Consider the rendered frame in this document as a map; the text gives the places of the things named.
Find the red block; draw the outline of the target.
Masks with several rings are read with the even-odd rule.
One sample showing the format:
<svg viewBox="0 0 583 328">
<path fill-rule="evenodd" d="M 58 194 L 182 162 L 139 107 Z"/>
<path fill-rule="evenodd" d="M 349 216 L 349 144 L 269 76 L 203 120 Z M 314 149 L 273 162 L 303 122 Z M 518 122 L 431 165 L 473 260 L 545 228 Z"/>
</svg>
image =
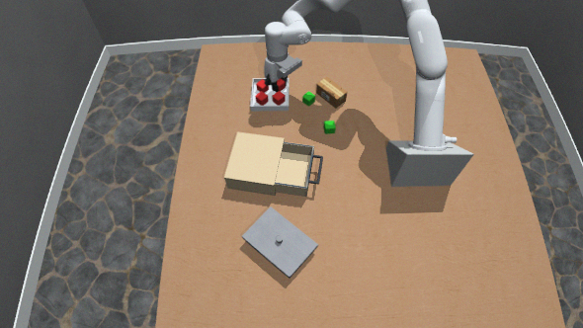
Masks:
<svg viewBox="0 0 583 328">
<path fill-rule="evenodd" d="M 259 94 L 257 94 L 255 96 L 255 98 L 256 98 L 256 102 L 261 106 L 264 106 L 266 103 L 269 102 L 268 95 L 266 95 L 262 91 Z"/>
<path fill-rule="evenodd" d="M 257 90 L 258 90 L 259 92 L 261 92 L 261 91 L 262 91 L 262 92 L 264 92 L 264 93 L 265 93 L 265 92 L 267 92 L 267 91 L 269 90 L 269 86 L 266 86 L 264 83 L 265 83 L 265 81 L 262 79 L 261 81 L 259 81 L 259 82 L 256 84 L 256 86 L 257 86 Z"/>
<path fill-rule="evenodd" d="M 282 92 L 278 91 L 276 94 L 273 95 L 273 102 L 278 106 L 281 105 L 286 100 L 286 95 Z"/>
<path fill-rule="evenodd" d="M 277 85 L 279 86 L 279 91 L 281 92 L 283 89 L 286 88 L 286 82 L 282 79 L 279 79 L 277 82 Z"/>
</svg>

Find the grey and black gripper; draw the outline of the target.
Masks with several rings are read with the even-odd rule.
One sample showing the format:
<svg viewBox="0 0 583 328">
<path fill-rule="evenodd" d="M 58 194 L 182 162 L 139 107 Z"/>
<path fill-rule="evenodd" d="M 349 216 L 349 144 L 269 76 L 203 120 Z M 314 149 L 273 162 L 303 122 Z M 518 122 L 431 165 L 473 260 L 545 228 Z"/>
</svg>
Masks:
<svg viewBox="0 0 583 328">
<path fill-rule="evenodd" d="M 278 92 L 279 91 L 279 86 L 277 85 L 277 82 L 278 82 L 279 79 L 284 80 L 286 82 L 286 86 L 287 86 L 287 78 L 288 78 L 288 76 L 286 78 L 281 77 L 279 75 L 279 69 L 280 68 L 281 67 L 279 65 L 277 65 L 277 63 L 269 60 L 268 57 L 266 57 L 265 64 L 264 64 L 264 76 L 265 76 L 266 80 L 265 80 L 265 83 L 264 84 L 266 86 L 271 85 L 272 86 L 272 90 L 275 91 L 275 92 Z M 271 83 L 270 80 L 272 81 L 272 83 Z"/>
</svg>

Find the green block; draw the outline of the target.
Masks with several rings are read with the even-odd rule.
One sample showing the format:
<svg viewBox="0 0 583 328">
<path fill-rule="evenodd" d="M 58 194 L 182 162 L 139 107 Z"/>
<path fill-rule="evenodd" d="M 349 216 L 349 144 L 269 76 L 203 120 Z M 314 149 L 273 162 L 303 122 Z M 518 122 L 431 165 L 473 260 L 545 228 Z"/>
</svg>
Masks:
<svg viewBox="0 0 583 328">
<path fill-rule="evenodd" d="M 315 95 L 308 91 L 305 95 L 302 96 L 302 101 L 308 106 L 310 106 L 315 102 Z"/>
<path fill-rule="evenodd" d="M 325 134 L 328 133 L 335 133 L 335 122 L 334 121 L 327 121 L 324 122 L 324 132 Z"/>
</svg>

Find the brown cardboard box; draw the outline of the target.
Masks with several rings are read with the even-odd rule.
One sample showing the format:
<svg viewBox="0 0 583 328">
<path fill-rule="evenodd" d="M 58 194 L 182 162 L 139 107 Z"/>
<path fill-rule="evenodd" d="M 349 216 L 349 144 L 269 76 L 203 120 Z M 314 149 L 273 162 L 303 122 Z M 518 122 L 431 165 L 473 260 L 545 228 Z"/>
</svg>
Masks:
<svg viewBox="0 0 583 328">
<path fill-rule="evenodd" d="M 346 102 L 347 98 L 347 91 L 328 77 L 325 77 L 316 84 L 316 94 L 322 97 L 335 109 Z"/>
</svg>

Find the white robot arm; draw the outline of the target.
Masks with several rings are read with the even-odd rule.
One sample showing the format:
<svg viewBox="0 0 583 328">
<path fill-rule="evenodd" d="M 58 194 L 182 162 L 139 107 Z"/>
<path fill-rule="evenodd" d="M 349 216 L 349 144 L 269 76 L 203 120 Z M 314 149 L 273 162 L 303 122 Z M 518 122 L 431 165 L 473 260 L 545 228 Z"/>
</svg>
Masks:
<svg viewBox="0 0 583 328">
<path fill-rule="evenodd" d="M 288 55 L 288 47 L 311 40 L 304 17 L 315 10 L 338 13 L 352 1 L 298 0 L 284 13 L 281 23 L 266 26 L 267 57 L 282 67 L 279 75 L 286 78 L 302 66 L 301 59 Z M 443 134 L 448 60 L 440 28 L 427 0 L 398 1 L 416 64 L 414 139 L 408 146 L 428 151 L 445 150 L 445 143 L 456 143 L 457 138 Z"/>
</svg>

